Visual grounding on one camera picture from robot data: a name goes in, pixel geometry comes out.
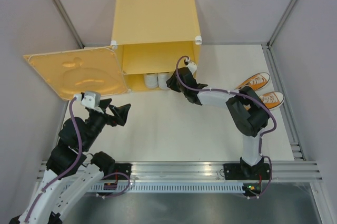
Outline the white sneaker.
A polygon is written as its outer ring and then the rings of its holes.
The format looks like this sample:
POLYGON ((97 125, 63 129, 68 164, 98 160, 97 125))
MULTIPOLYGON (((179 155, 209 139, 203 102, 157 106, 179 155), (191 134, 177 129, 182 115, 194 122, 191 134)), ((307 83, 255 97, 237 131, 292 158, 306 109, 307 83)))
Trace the white sneaker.
POLYGON ((157 82, 158 87, 162 90, 168 90, 167 80, 170 78, 170 73, 158 73, 157 74, 157 82))
POLYGON ((154 74, 144 74, 144 84, 148 89, 158 88, 158 77, 157 73, 154 74))

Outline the yellow cabinet door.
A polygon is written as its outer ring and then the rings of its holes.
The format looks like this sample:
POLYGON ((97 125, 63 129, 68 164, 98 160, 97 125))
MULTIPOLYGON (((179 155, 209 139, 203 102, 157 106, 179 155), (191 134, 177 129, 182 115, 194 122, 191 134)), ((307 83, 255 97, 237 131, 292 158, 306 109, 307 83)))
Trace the yellow cabinet door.
POLYGON ((117 53, 108 47, 24 55, 26 62, 63 100, 95 91, 103 96, 128 91, 117 53))

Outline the yellow plastic shoe cabinet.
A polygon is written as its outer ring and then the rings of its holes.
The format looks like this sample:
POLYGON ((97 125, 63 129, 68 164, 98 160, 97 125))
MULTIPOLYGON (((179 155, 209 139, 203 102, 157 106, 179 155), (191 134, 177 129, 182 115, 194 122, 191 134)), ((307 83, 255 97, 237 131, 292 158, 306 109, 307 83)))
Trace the yellow plastic shoe cabinet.
POLYGON ((181 56, 197 63, 201 45, 195 0, 115 0, 110 46, 128 90, 148 91, 144 76, 173 72, 181 56))

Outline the orange canvas sneaker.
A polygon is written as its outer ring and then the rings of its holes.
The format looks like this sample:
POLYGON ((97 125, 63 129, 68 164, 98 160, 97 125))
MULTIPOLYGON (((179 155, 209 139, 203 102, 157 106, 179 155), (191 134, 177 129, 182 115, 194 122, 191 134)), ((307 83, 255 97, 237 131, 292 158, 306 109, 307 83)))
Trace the orange canvas sneaker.
POLYGON ((284 103, 284 95, 279 91, 265 93, 259 98, 269 110, 277 109, 284 103))
POLYGON ((257 91, 264 88, 269 83, 270 79, 271 77, 269 73, 260 72, 246 79, 244 82, 239 84, 235 89, 240 90, 243 87, 248 86, 252 88, 254 91, 257 91))

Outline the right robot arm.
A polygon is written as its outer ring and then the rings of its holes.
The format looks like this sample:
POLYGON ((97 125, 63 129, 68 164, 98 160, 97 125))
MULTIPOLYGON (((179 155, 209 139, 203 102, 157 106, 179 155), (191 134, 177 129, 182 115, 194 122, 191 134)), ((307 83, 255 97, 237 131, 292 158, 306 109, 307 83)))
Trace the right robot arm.
POLYGON ((269 157, 262 154, 262 137, 272 118, 270 109, 250 86, 234 91, 211 88, 200 84, 188 67, 178 68, 166 81, 169 89, 182 93, 196 105, 228 109, 238 131, 243 136, 243 152, 237 164, 223 165, 227 180, 271 179, 272 165, 269 157))

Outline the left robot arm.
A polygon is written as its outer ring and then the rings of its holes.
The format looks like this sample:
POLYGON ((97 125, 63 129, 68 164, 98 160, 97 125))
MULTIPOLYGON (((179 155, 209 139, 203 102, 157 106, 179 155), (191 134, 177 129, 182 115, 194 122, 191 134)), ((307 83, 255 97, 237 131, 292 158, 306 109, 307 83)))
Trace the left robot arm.
POLYGON ((125 178, 127 181, 126 187, 118 193, 97 193, 96 196, 102 199, 117 197, 130 188, 130 169, 116 169, 115 160, 103 151, 92 156, 80 175, 77 172, 87 158, 86 153, 106 125, 116 127, 126 124, 131 104, 116 107, 111 105, 111 99, 101 100, 78 94, 69 106, 72 107, 75 101, 80 101, 85 107, 88 118, 83 120, 69 110, 71 117, 58 134, 59 141, 46 163, 34 199, 10 223, 63 223, 77 202, 100 180, 125 178))

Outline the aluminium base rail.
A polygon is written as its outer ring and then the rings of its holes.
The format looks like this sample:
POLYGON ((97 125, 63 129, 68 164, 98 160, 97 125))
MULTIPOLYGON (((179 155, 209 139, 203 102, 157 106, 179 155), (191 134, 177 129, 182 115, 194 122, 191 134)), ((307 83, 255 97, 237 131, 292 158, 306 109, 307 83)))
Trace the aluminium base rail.
MULTIPOLYGON (((131 162, 131 178, 137 182, 219 182, 226 161, 131 162)), ((314 161, 272 162, 272 182, 321 182, 314 161)))

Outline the right aluminium frame post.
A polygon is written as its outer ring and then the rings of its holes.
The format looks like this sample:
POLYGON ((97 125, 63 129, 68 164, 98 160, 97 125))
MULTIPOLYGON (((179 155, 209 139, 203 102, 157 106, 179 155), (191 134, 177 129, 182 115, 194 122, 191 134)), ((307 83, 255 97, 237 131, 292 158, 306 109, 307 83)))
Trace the right aluminium frame post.
POLYGON ((278 21, 276 28, 274 29, 271 37, 269 38, 268 42, 266 43, 266 47, 270 49, 274 42, 276 41, 280 31, 282 30, 283 26, 285 25, 286 21, 289 19, 293 9, 295 8, 297 2, 299 0, 290 0, 285 11, 283 12, 280 20, 278 21))

